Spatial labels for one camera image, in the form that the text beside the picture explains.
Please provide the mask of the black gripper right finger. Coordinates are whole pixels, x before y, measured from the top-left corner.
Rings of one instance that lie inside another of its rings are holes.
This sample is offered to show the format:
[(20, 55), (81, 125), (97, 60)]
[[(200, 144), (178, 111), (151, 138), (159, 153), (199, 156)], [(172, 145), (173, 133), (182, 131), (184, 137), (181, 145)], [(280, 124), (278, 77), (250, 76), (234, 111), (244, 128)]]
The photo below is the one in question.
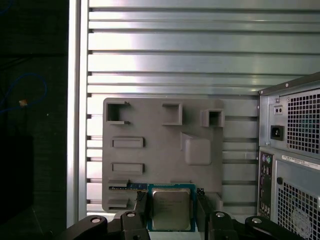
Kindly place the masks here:
[(202, 240), (301, 240), (302, 237), (261, 216), (240, 223), (215, 210), (204, 189), (196, 190), (196, 226)]

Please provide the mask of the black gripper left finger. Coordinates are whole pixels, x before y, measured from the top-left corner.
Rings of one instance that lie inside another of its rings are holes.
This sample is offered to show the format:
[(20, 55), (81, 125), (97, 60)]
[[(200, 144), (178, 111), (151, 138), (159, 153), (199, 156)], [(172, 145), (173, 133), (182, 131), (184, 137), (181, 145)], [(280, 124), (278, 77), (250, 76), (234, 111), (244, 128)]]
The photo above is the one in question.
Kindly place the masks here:
[(55, 240), (147, 240), (148, 194), (138, 191), (133, 210), (108, 221), (101, 215), (89, 215), (68, 227)]

